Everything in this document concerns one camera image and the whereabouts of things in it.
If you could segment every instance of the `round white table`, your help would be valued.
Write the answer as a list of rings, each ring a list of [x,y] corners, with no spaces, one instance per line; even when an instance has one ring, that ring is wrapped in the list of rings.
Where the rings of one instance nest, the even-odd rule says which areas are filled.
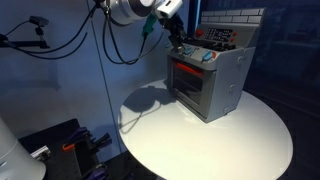
[[[130,153],[168,180],[277,179],[293,154],[283,121],[246,92],[236,110],[205,124],[156,81],[127,98],[118,123]]]

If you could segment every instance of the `oven door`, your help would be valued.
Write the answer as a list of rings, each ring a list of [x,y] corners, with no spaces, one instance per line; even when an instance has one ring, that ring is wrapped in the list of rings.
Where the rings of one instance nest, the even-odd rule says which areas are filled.
[[[177,59],[169,60],[168,65],[168,89],[187,108],[206,119],[212,99],[214,71],[205,71]]]

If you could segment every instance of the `black cable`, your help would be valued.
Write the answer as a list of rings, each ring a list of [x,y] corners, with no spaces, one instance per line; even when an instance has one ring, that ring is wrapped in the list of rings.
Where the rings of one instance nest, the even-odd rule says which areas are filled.
[[[58,48],[55,48],[55,49],[52,49],[52,50],[49,50],[49,51],[42,51],[42,52],[27,51],[27,50],[23,50],[23,49],[21,49],[21,48],[16,48],[16,49],[17,49],[17,50],[20,50],[20,51],[27,52],[27,53],[29,53],[29,54],[46,54],[46,53],[51,53],[51,52],[58,51],[58,50],[60,50],[60,49],[62,49],[62,48],[64,48],[64,47],[68,46],[70,43],[72,43],[72,42],[79,36],[79,34],[81,33],[83,27],[84,27],[85,24],[87,23],[88,19],[89,19],[90,17],[92,17],[92,15],[94,14],[94,12],[95,12],[96,9],[97,9],[96,6],[94,6],[94,7],[91,9],[91,11],[90,11],[89,14],[87,15],[86,19],[85,19],[84,22],[82,23],[80,29],[79,29],[78,32],[76,33],[76,35],[73,36],[73,38],[70,39],[66,44],[64,44],[64,45],[62,45],[62,46],[60,46],[60,47],[58,47]]]
[[[104,25],[103,25],[103,35],[102,35],[102,36],[103,36],[103,37],[102,37],[103,50],[104,50],[105,55],[106,55],[107,58],[109,59],[109,61],[112,62],[112,63],[114,63],[114,64],[127,64],[127,65],[135,64],[140,58],[148,55],[151,51],[153,51],[153,50],[156,48],[156,46],[160,43],[160,41],[161,41],[161,39],[162,39],[163,32],[164,32],[164,29],[163,29],[163,28],[162,28],[161,35],[160,35],[158,41],[155,43],[155,45],[154,45],[147,53],[142,54],[143,46],[144,46],[144,43],[145,43],[145,40],[146,40],[146,36],[145,36],[144,42],[143,42],[143,44],[142,44],[142,47],[141,47],[139,56],[138,56],[137,58],[135,58],[135,59],[127,60],[127,61],[126,61],[126,60],[124,60],[124,59],[121,57],[120,52],[119,52],[119,49],[118,49],[118,46],[117,46],[117,44],[116,44],[116,42],[115,42],[115,38],[114,38],[112,26],[111,26],[110,14],[109,14],[109,13],[106,13],[105,16],[106,16],[106,17],[105,17],[105,21],[104,21]],[[115,48],[115,50],[116,50],[116,52],[117,52],[117,55],[118,55],[118,57],[119,57],[119,59],[120,59],[121,62],[116,62],[116,61],[112,60],[112,59],[110,58],[107,50],[106,50],[106,44],[105,44],[105,39],[106,39],[105,36],[106,36],[106,35],[105,35],[105,32],[106,32],[106,24],[107,24],[107,23],[108,23],[108,26],[109,26],[109,31],[110,31],[110,35],[111,35],[111,38],[112,38],[112,42],[113,42],[114,48]]]
[[[7,34],[5,34],[6,36],[8,36],[9,34],[11,34],[14,30],[16,30],[18,27],[22,26],[25,23],[28,23],[29,21],[24,21],[20,24],[18,24],[15,28],[13,28],[11,31],[9,31]]]
[[[147,37],[148,37],[148,34],[145,33],[143,35],[143,41],[142,41],[142,45],[141,45],[141,48],[140,48],[139,56],[142,54],[142,51],[143,51],[143,48],[144,48],[144,44],[146,43]]]
[[[28,51],[25,51],[25,50],[23,50],[23,49],[20,49],[20,48],[15,47],[15,46],[14,46],[12,43],[10,43],[9,41],[7,41],[7,42],[5,42],[5,43],[6,43],[7,45],[9,45],[9,47],[11,47],[11,48],[13,48],[13,49],[15,49],[15,50],[17,50],[17,51],[23,52],[23,53],[25,53],[25,54],[27,54],[27,55],[29,55],[29,56],[35,57],[35,58],[45,59],[45,60],[57,60],[57,59],[65,58],[65,57],[70,56],[70,55],[72,55],[73,53],[75,53],[75,52],[81,47],[81,45],[83,44],[84,40],[85,40],[86,37],[87,37],[87,34],[88,34],[88,33],[86,32],[85,35],[83,36],[80,44],[79,44],[73,51],[71,51],[70,53],[68,53],[68,54],[66,54],[66,55],[63,55],[63,56],[51,57],[51,58],[50,58],[50,57],[41,57],[41,56],[34,55],[34,54],[32,54],[32,53],[29,53]]]

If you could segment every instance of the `green part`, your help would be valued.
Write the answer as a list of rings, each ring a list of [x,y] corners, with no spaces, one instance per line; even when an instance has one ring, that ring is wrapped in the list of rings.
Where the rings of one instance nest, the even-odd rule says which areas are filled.
[[[155,15],[150,14],[146,20],[146,23],[143,26],[143,31],[142,31],[142,36],[144,37],[145,34],[150,34],[151,32],[153,32],[153,25],[154,23],[157,21],[157,18]]]

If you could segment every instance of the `wall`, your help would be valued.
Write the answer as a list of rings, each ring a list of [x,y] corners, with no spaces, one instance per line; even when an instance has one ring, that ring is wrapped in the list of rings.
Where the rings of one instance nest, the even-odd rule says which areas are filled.
[[[52,48],[70,39],[88,12],[85,0],[25,0],[23,4],[11,0],[0,4],[0,33],[5,34],[31,15],[43,16],[50,21],[44,28],[44,37]],[[180,10],[185,22],[187,6],[185,3]],[[102,53],[102,22],[102,12],[98,11],[92,23],[94,26],[89,24],[85,27],[88,37],[83,46],[75,54],[58,61],[40,60],[12,49],[0,49],[0,115],[18,138],[78,118],[80,124],[88,127],[94,136],[100,137],[105,132],[111,135],[113,144],[99,153],[101,160],[120,153],[114,121],[128,95],[145,83],[164,78],[166,62],[162,47],[167,42],[168,33],[165,33],[156,50],[142,58],[137,65],[119,66],[108,62]],[[136,56],[140,48],[140,43],[136,45],[136,42],[141,42],[143,23],[137,22],[126,28],[115,27],[117,42],[124,57]],[[38,40],[34,28],[31,24],[23,25],[10,34],[9,39]],[[146,48],[154,44],[159,35],[158,26]],[[108,49],[115,57],[110,36],[107,38]],[[65,54],[77,43],[48,57]]]

